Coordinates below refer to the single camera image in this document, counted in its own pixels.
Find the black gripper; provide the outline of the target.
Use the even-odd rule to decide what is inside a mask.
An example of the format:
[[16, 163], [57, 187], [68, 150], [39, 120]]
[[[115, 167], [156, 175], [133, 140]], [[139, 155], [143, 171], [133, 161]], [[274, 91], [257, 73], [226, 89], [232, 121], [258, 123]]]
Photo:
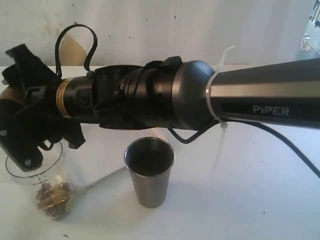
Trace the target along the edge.
[[72, 149], [83, 145], [85, 138], [80, 123], [64, 117], [57, 105], [57, 91], [64, 80], [25, 44], [5, 53], [14, 64], [5, 68], [2, 76], [5, 84], [15, 91], [13, 99], [21, 104], [15, 116], [22, 122], [23, 132], [32, 134], [37, 144], [65, 139]]

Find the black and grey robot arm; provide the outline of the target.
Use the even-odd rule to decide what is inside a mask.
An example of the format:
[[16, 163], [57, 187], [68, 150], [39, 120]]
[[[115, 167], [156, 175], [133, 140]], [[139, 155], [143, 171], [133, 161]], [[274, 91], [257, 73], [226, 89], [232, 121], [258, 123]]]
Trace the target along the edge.
[[320, 126], [317, 58], [218, 71], [174, 56], [64, 79], [24, 44], [6, 54], [14, 64], [2, 72], [12, 94], [0, 101], [0, 145], [20, 158], [39, 156], [46, 141], [79, 148], [82, 123], [114, 130], [201, 131], [220, 120]]

